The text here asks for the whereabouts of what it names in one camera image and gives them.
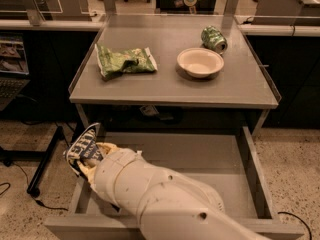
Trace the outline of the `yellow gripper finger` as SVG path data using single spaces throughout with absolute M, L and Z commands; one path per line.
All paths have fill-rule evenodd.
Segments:
M 85 163 L 89 166 L 96 166 L 107 155 L 119 150 L 119 147 L 112 143 L 97 142 L 94 149 L 90 152 L 89 156 L 84 159 Z
M 88 183 L 93 184 L 96 167 L 80 165 L 80 170 L 84 174 L 84 176 L 87 178 Z

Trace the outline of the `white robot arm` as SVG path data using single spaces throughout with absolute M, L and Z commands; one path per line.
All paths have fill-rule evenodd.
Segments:
M 227 216 L 213 187 L 131 149 L 103 154 L 92 144 L 80 158 L 94 192 L 134 215 L 146 240 L 270 240 Z

